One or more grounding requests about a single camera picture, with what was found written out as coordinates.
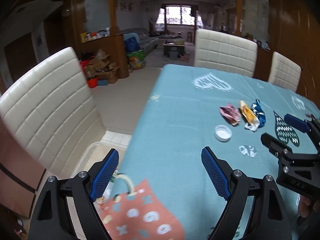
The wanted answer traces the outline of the person's right hand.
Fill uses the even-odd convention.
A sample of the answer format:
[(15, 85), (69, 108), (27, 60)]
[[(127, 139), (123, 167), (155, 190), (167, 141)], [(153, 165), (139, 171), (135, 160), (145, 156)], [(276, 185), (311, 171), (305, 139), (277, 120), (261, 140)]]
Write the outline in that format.
[(320, 201), (312, 202), (311, 199), (300, 196), (299, 204), (298, 204), (298, 213), (301, 217), (307, 218), (311, 211), (319, 212), (320, 210)]

